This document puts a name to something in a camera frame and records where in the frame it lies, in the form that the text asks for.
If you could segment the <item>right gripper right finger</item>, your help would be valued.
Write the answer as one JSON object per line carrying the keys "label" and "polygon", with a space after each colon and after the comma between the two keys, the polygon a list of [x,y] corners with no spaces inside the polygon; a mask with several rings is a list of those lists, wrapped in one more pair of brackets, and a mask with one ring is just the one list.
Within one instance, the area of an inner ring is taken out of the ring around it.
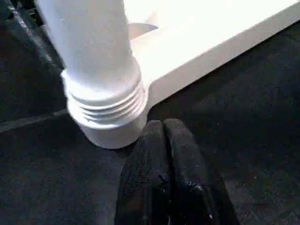
{"label": "right gripper right finger", "polygon": [[172,156],[175,225],[237,225],[225,183],[192,132],[178,119],[164,121]]}

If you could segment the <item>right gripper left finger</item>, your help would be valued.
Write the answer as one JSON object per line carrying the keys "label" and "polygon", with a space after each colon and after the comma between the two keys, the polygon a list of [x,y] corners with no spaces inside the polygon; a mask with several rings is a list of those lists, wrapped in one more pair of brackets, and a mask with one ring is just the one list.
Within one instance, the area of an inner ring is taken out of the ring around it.
{"label": "right gripper left finger", "polygon": [[116,225],[171,225],[173,158],[164,124],[149,121],[127,158],[116,201]]}

